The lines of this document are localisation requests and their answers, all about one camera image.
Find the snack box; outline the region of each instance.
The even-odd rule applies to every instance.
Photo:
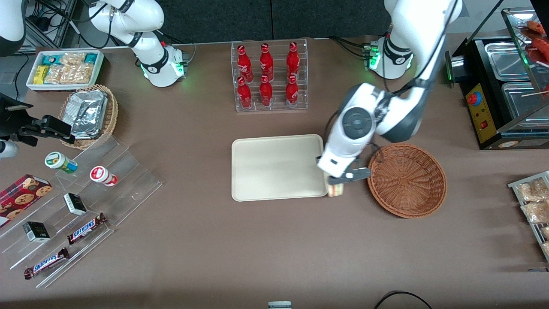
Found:
[[[44,61],[44,57],[63,54],[63,53],[87,53],[87,54],[97,54],[96,61],[93,65],[93,71],[92,71],[92,77],[89,79],[89,82],[87,84],[60,84],[60,85],[52,85],[52,84],[34,84],[34,76],[36,74],[36,70],[39,65],[42,65],[42,62]],[[72,91],[75,89],[84,88],[87,86],[95,85],[97,81],[97,77],[99,76],[99,71],[101,70],[101,65],[103,64],[103,59],[105,56],[101,51],[98,51],[96,49],[63,49],[63,50],[57,50],[57,51],[44,51],[40,52],[36,55],[36,59],[34,61],[34,64],[32,65],[31,73],[29,74],[29,78],[27,78],[27,87],[31,90],[34,90],[36,92],[59,92],[59,91]]]
[[[46,180],[25,175],[0,192],[0,228],[51,190],[52,186]]]

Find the red emergency stop button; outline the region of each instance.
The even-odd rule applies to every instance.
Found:
[[[467,103],[471,104],[472,106],[478,106],[481,101],[482,95],[478,91],[475,91],[474,93],[471,93],[467,96]]]

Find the red switch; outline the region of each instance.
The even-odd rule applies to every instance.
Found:
[[[474,93],[467,97],[467,103],[469,103],[471,105],[475,104],[477,102],[477,100],[478,100],[478,96]]]

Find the table surface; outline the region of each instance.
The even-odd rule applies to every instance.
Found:
[[[464,37],[451,35],[450,46]],[[291,300],[296,309],[372,308],[391,290],[438,308],[549,304],[549,274],[526,272],[546,265],[543,255],[507,187],[549,170],[549,151],[478,150],[459,87],[435,86],[410,141],[447,176],[446,201],[428,218],[393,216],[365,181],[335,198],[231,198],[234,140],[322,135],[350,87],[383,87],[334,42],[308,43],[309,109],[275,114],[234,111],[230,44],[199,45],[189,76],[165,89],[143,77],[128,48],[104,50],[98,82],[119,102],[115,136],[164,185],[47,289],[23,288],[23,274],[0,260],[0,307],[236,309]],[[26,102],[35,117],[58,115],[67,95],[29,91]],[[0,161],[0,187],[26,173],[50,178],[43,158],[56,150],[78,153],[53,139],[22,145]]]

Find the small black box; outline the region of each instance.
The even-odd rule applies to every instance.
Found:
[[[50,238],[43,223],[29,221],[23,224],[23,229],[30,241],[46,242]]]
[[[82,216],[86,214],[86,207],[84,206],[84,203],[82,203],[82,199],[72,193],[67,193],[63,196],[65,199],[65,204],[69,208],[69,211],[77,216]]]

